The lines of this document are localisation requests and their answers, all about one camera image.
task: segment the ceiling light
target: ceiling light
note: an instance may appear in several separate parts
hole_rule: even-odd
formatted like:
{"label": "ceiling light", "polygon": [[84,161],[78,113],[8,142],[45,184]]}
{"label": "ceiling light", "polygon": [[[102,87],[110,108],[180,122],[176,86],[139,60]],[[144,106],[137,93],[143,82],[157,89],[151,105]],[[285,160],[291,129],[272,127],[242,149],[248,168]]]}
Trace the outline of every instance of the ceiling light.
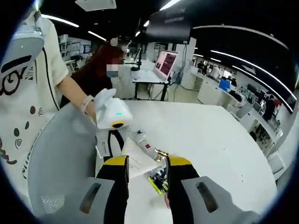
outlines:
{"label": "ceiling light", "polygon": [[179,2],[181,0],[171,0],[170,2],[168,2],[165,6],[163,6],[160,11],[164,10],[164,9],[167,9],[171,6],[173,6],[174,4],[176,4],[177,2]]}
{"label": "ceiling light", "polygon": [[273,79],[275,79],[276,81],[278,81],[290,94],[291,94],[291,96],[295,99],[295,100],[297,100],[297,98],[296,98],[296,96],[292,93],[292,91],[288,88],[288,87],[286,87],[286,85],[285,84],[283,84],[278,78],[276,78],[274,75],[272,75],[271,73],[269,73],[268,71],[266,71],[265,69],[262,69],[261,67],[259,67],[259,66],[257,66],[257,65],[255,65],[255,64],[253,64],[253,63],[251,63],[251,62],[248,62],[248,61],[246,61],[246,60],[244,60],[244,59],[241,59],[241,58],[239,58],[239,57],[236,57],[236,56],[233,56],[233,55],[229,55],[229,54],[226,54],[226,53],[222,53],[222,52],[219,52],[219,51],[215,51],[215,50],[211,50],[211,52],[214,52],[214,53],[218,53],[218,54],[221,54],[221,55],[226,55],[226,56],[229,56],[229,57],[233,57],[233,58],[235,58],[235,59],[238,59],[238,60],[240,60],[240,61],[243,61],[243,62],[246,62],[246,63],[248,63],[248,64],[250,64],[250,65],[252,65],[252,66],[254,66],[254,67],[256,67],[256,68],[258,68],[258,69],[260,69],[260,70],[262,70],[263,72],[265,72],[266,74],[268,74],[269,76],[271,76]]}
{"label": "ceiling light", "polygon": [[39,2],[38,2],[38,0],[34,1],[34,7],[35,7],[36,11],[39,11]]}
{"label": "ceiling light", "polygon": [[249,72],[244,71],[243,69],[240,69],[236,66],[233,65],[234,68],[250,75],[251,77],[255,78],[257,81],[261,82],[262,84],[264,84],[269,90],[271,90],[273,93],[275,93],[284,103],[285,105],[293,112],[293,109],[290,107],[290,105],[288,105],[288,103],[274,90],[272,89],[268,84],[266,84],[265,82],[263,82],[262,80],[260,80],[259,78],[255,77],[254,75],[250,74]]}
{"label": "ceiling light", "polygon": [[149,23],[150,23],[150,21],[147,20],[143,26],[144,26],[144,27],[147,27],[147,26],[149,25]]}
{"label": "ceiling light", "polygon": [[103,41],[107,41],[104,37],[101,37],[100,35],[97,35],[97,34],[95,34],[95,33],[92,32],[92,31],[88,31],[88,33],[89,33],[89,34],[92,34],[92,35],[94,35],[94,36],[96,36],[96,37],[98,37],[98,38],[100,38],[100,39],[102,39]]}
{"label": "ceiling light", "polygon": [[239,30],[245,30],[248,32],[252,32],[252,33],[256,33],[262,36],[265,36],[273,41],[275,41],[276,43],[280,44],[281,46],[283,46],[286,49],[289,49],[284,43],[282,43],[280,40],[274,38],[271,35],[262,33],[260,31],[254,30],[254,29],[249,29],[249,28],[245,28],[245,27],[237,27],[237,26],[228,26],[228,25],[207,25],[207,26],[198,26],[198,27],[193,27],[193,29],[199,29],[199,28],[228,28],[228,29],[239,29]]}
{"label": "ceiling light", "polygon": [[55,17],[55,16],[42,14],[42,17],[43,17],[43,18],[50,19],[50,20],[56,20],[56,21],[59,21],[59,22],[63,22],[63,23],[66,23],[66,24],[71,25],[71,26],[76,27],[76,28],[79,27],[79,25],[77,25],[77,24],[75,24],[75,23],[72,23],[72,22],[70,22],[70,21],[67,21],[67,20],[63,20],[63,19],[57,18],[57,17]]}
{"label": "ceiling light", "polygon": [[217,60],[217,59],[212,58],[212,57],[211,57],[211,60],[214,60],[214,61],[217,61],[217,62],[221,62],[220,60]]}

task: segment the person in background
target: person in background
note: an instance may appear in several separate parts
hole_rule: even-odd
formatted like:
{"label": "person in background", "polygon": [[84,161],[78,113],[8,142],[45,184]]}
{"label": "person in background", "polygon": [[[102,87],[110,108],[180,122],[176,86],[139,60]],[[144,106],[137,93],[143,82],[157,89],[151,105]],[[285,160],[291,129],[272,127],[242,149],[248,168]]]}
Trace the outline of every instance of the person in background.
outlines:
{"label": "person in background", "polygon": [[235,77],[232,77],[232,85],[237,88],[237,81],[235,79]]}
{"label": "person in background", "polygon": [[273,112],[275,111],[275,102],[273,95],[270,95],[269,100],[266,102],[266,110],[263,115],[265,121],[269,121],[272,118]]}
{"label": "person in background", "polygon": [[211,74],[211,76],[212,76],[213,78],[217,79],[218,76],[219,76],[219,74],[220,74],[220,68],[219,68],[219,65],[218,65],[218,66],[214,66],[214,67],[213,67],[213,70],[212,70],[212,74]]}
{"label": "person in background", "polygon": [[202,61],[200,61],[200,62],[197,64],[197,68],[199,68],[199,69],[203,69],[204,66],[205,66],[205,65],[203,64]]}
{"label": "person in background", "polygon": [[[73,73],[72,78],[87,95],[95,97],[102,89],[112,89],[112,73],[117,73],[118,65],[123,64],[123,57],[124,52],[120,48],[105,42],[87,64]],[[62,97],[60,106],[68,103],[69,100]]]}
{"label": "person in background", "polygon": [[207,72],[207,66],[208,66],[208,63],[206,65],[203,66],[203,69],[202,69],[202,74],[206,76],[206,72]]}
{"label": "person in background", "polygon": [[259,95],[258,95],[258,100],[257,100],[257,102],[258,102],[259,104],[261,104],[263,98],[264,98],[264,93],[263,93],[263,91],[260,91],[260,93],[259,93]]}
{"label": "person in background", "polygon": [[[269,100],[266,102],[266,110],[265,113],[263,114],[263,118],[266,122],[268,122],[273,115],[273,112],[275,110],[275,102],[274,102],[274,97],[273,95],[270,95]],[[258,136],[259,138],[261,138],[264,134],[265,130],[263,128],[263,126],[260,124],[257,128],[256,128],[256,136]]]}

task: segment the pink screen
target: pink screen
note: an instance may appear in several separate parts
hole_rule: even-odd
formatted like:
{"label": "pink screen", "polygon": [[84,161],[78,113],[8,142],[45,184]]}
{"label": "pink screen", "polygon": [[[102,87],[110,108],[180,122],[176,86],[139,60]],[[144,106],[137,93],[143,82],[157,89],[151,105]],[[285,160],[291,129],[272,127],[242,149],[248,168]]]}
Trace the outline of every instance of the pink screen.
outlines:
{"label": "pink screen", "polygon": [[155,70],[165,78],[168,78],[177,55],[177,53],[161,51],[155,65]]}

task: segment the white round table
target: white round table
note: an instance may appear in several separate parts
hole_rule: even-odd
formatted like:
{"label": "white round table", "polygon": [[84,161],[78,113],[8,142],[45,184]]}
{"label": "white round table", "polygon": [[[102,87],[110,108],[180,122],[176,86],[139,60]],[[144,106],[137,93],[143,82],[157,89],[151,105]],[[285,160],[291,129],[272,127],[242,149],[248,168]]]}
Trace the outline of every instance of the white round table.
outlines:
{"label": "white round table", "polygon": [[[220,106],[126,101],[134,125],[159,149],[190,160],[200,176],[227,190],[244,211],[261,214],[277,194],[268,162],[245,128]],[[130,179],[125,223],[172,223],[145,175]]]}

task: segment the computer screen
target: computer screen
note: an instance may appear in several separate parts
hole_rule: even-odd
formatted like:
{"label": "computer screen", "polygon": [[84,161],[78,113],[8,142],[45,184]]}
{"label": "computer screen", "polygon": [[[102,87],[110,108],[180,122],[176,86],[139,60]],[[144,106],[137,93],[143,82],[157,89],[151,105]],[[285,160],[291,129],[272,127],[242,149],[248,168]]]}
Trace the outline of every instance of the computer screen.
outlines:
{"label": "computer screen", "polygon": [[154,70],[163,77],[168,78],[177,56],[178,54],[176,52],[162,50],[159,54]]}
{"label": "computer screen", "polygon": [[253,108],[258,112],[261,109],[261,105],[258,102],[254,102]]}

